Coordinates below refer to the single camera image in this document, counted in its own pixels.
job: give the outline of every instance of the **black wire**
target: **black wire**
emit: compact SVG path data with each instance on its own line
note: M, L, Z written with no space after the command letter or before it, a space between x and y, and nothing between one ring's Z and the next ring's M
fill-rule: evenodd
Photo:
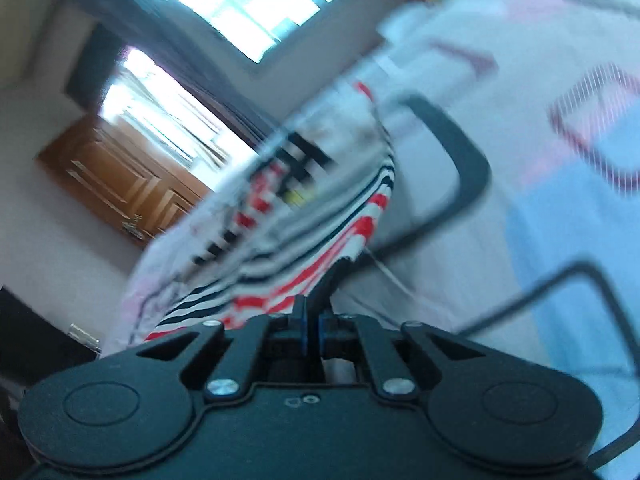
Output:
M345 296L347 296L351 301L353 301L354 303L357 303L359 306L361 306L363 309L365 309L368 312L372 313L374 316L378 316L380 319L382 319L387 324L389 324L392 327L394 327L396 330L400 330L400 324L396 320L391 319L389 316L387 316L386 314L383 314L382 312L380 312L376 308L373 308L372 306L370 306L369 304L365 303L364 301L359 300L358 298L356 298L350 292L347 292L347 291L342 290L342 289L340 291Z
M530 308L531 304L542 297L546 296L553 288L561 284L567 279L574 276L585 276L589 278L596 286L604 300L608 312L625 342L626 349L634 363L635 377L640 378L640 344L628 317L624 313L622 307L609 286L604 275L589 262L575 262L571 266L561 270L551 279L538 285L534 290L524 295L505 307L498 309L490 316L473 323L472 325L462 329L459 334L464 337L472 337L479 332L483 332L496 324L505 322L508 319L521 313L523 310ZM611 462L614 458L624 453L627 449L640 441L640 413L635 423L625 433L610 442L602 449L593 453L587 460L587 467L591 470L601 468L603 465Z
M436 214L425 218L394 240L363 253L351 266L348 276L384 262L424 242L440 228L467 213L484 195L491 181L491 168L486 157L466 136L464 131L440 108L421 95L411 95L398 101L420 119L449 155L458 172L458 188L453 199Z

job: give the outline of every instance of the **silver bolt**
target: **silver bolt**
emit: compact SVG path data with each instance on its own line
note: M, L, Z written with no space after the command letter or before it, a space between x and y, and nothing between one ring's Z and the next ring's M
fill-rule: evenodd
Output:
M304 402L305 404L317 404L318 402L320 402L320 397L315 394L305 395L304 397L302 397L302 402Z
M415 384L412 380L394 378L388 379L382 384L382 389L389 395L408 395L415 390Z
M233 379L215 379L207 384L207 390L211 395L223 397L238 393L240 384Z

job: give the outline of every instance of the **door handle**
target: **door handle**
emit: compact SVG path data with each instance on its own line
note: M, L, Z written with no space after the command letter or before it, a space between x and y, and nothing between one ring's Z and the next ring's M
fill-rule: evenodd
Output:
M130 234L134 238L137 238L138 240L144 240L145 239L145 234L140 229L138 229L138 227L137 227L138 222L140 222L141 219L142 219L142 216L134 215L131 219L129 219L129 221L126 221L126 222L122 223L122 228L128 234Z

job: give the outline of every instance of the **white wall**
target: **white wall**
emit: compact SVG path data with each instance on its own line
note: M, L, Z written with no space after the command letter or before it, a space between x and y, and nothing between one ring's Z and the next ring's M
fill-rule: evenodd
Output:
M334 0L258 65L205 28L177 20L233 85L277 120L284 120L339 73L380 43L377 24L408 0ZM63 88L94 24L65 2L50 21L35 71L47 88Z
M0 88L18 82L57 0L0 0Z
M140 255L33 160L81 115L31 85L0 92L0 285L53 325L103 338Z

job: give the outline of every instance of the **wooden door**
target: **wooden door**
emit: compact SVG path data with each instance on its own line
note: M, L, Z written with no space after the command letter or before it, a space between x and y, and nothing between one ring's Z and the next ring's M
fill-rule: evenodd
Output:
M209 192L130 124L109 124L95 115L69 128L38 161L60 186L140 246Z

